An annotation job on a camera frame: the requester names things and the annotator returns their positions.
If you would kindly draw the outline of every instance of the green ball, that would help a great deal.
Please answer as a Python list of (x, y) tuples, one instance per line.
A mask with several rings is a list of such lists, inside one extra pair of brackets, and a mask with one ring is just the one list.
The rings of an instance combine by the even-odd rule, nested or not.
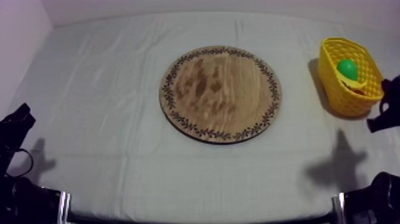
[(337, 70), (348, 79), (357, 81), (357, 66), (350, 59), (344, 59), (337, 64)]

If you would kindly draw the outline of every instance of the yellow plastic basket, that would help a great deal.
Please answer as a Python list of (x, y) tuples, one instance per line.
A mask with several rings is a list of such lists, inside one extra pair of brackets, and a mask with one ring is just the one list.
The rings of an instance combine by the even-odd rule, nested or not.
[[(337, 77), (336, 67), (343, 59), (354, 61), (358, 68), (358, 81), (367, 82), (361, 89), (364, 95), (348, 89)], [(321, 43), (318, 73), (325, 87), (329, 103), (339, 114), (359, 116), (382, 99), (382, 75), (368, 51), (361, 45), (344, 38), (327, 38)]]

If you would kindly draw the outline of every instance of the white tablecloth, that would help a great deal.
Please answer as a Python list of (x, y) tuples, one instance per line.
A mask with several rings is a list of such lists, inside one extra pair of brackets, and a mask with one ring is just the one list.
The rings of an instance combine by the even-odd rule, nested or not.
[[(32, 108), (37, 122), (23, 146), (44, 149), (36, 180), (72, 193), (76, 213), (201, 223), (324, 214), (339, 191), (380, 171), (400, 174), (398, 128), (370, 134), (365, 120), (323, 108), (313, 74), (329, 36), (364, 45), (385, 77), (400, 74), (400, 39), (371, 30), (269, 14), (140, 15), (56, 28), (10, 111)], [(210, 45), (245, 49), (280, 80), (278, 118), (250, 141), (194, 141), (160, 109), (167, 67)]]

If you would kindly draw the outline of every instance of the floral border pattern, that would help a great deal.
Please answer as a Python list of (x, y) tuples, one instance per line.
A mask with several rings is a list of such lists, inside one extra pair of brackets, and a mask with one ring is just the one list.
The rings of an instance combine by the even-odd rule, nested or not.
[[(208, 128), (200, 129), (197, 127), (196, 124), (191, 123), (187, 118), (181, 116), (178, 111), (174, 110), (176, 102), (174, 100), (174, 94), (171, 87), (174, 84), (174, 80), (177, 76), (178, 71), (180, 70), (180, 66), (182, 66), (187, 61), (200, 57), (201, 55), (222, 54), (222, 53), (228, 53), (230, 55), (236, 55), (238, 57), (245, 57), (254, 60), (254, 63), (260, 68), (261, 73), (267, 76), (268, 78), (267, 81), (270, 84), (269, 90), (271, 92), (271, 97), (273, 99), (273, 102), (269, 106), (268, 110), (264, 113), (259, 123), (255, 123), (253, 127), (247, 127), (243, 131), (236, 132), (234, 134), (227, 132), (216, 132), (215, 130)], [(271, 125), (271, 121), (275, 116), (276, 111), (279, 109), (279, 104), (280, 104), (278, 85), (279, 84), (276, 82), (274, 74), (268, 69), (268, 66), (265, 64), (265, 62), (255, 57), (253, 54), (248, 53), (244, 50), (231, 47), (227, 48), (216, 47), (213, 49), (194, 50), (190, 52), (190, 54), (186, 54), (178, 58), (178, 60), (176, 60), (176, 62), (170, 68), (170, 72), (167, 74), (165, 78), (165, 84), (162, 86), (161, 90), (166, 100), (166, 106), (170, 110), (169, 116), (171, 116), (172, 119), (177, 121), (183, 129), (194, 131), (200, 138), (203, 136), (207, 136), (209, 138), (215, 138), (215, 139), (219, 138), (222, 139), (223, 141), (232, 139), (234, 139), (235, 141), (243, 141), (245, 139), (248, 139), (252, 136), (261, 133)]]

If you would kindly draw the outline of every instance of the round wooden board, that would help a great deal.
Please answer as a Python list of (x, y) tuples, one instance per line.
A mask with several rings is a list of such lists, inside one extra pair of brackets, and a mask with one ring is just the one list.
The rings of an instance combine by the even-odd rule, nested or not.
[(281, 97), (267, 63), (229, 46), (186, 53), (168, 68), (160, 86), (161, 108), (172, 125), (217, 144), (242, 142), (266, 130)]

